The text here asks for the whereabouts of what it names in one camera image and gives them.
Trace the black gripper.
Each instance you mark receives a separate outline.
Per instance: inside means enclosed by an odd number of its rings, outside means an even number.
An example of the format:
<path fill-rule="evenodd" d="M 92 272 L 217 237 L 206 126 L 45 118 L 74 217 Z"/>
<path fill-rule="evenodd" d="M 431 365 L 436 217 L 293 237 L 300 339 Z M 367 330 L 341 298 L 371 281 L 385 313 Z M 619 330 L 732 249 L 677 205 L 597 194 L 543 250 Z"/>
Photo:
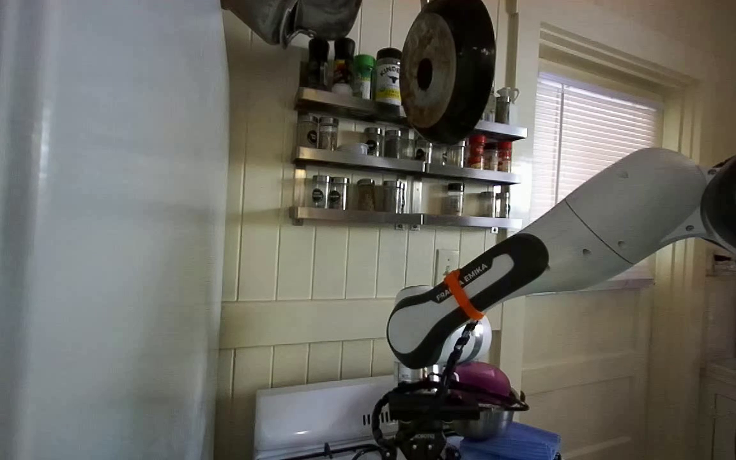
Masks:
<path fill-rule="evenodd" d="M 474 422 L 481 408 L 450 390 L 394 388 L 389 413 L 395 424 L 390 444 L 404 460 L 454 460 L 446 440 Z"/>

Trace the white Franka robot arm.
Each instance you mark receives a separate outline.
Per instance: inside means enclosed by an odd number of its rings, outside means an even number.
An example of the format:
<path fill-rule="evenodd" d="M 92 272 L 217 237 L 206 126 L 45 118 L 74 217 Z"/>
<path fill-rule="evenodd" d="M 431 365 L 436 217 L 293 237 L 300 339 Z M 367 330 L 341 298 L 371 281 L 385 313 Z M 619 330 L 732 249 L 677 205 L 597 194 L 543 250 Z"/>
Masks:
<path fill-rule="evenodd" d="M 502 298 L 608 281 L 658 249 L 703 237 L 736 255 L 736 157 L 703 169 L 667 149 L 610 164 L 523 231 L 428 290 L 409 287 L 385 320 L 399 383 L 373 408 L 385 457 L 453 460 L 453 440 L 491 440 L 523 397 L 470 347 Z"/>

